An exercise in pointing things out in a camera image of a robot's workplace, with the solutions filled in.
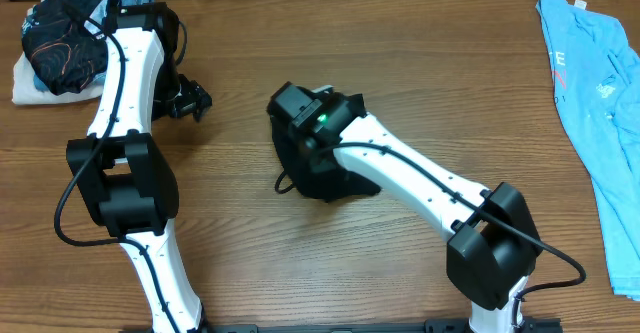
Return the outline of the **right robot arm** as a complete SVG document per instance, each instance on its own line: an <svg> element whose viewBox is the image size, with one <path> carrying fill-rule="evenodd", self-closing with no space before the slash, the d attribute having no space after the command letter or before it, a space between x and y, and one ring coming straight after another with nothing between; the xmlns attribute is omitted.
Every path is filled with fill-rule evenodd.
<svg viewBox="0 0 640 333"><path fill-rule="evenodd" d="M447 276L472 304L465 331L525 331L520 303L541 250L516 188L489 189L442 168L387 130L359 94L287 82L266 111L293 189L326 203L388 191L445 241Z"/></svg>

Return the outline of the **black t-shirt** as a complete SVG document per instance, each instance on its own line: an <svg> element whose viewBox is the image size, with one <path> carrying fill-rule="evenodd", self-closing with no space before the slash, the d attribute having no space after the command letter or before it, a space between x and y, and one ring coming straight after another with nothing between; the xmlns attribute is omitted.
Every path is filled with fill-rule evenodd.
<svg viewBox="0 0 640 333"><path fill-rule="evenodd" d="M301 195L329 203L381 191L379 185L339 166L331 153L316 153L340 143L340 133L366 115L360 94L346 96L331 88L312 92L288 83L271 97L267 113L283 166L281 176L288 177Z"/></svg>

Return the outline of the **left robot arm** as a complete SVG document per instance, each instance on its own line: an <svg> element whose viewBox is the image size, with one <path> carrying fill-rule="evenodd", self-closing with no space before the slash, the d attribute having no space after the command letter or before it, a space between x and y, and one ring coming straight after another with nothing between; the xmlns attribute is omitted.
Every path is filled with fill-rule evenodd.
<svg viewBox="0 0 640 333"><path fill-rule="evenodd" d="M154 120L200 121L211 96L178 73L187 33L165 3L112 8L104 27L108 66L96 116L66 159L91 219L105 228L99 245L128 255L149 303L152 332L207 332L177 245L179 189L151 135Z"/></svg>

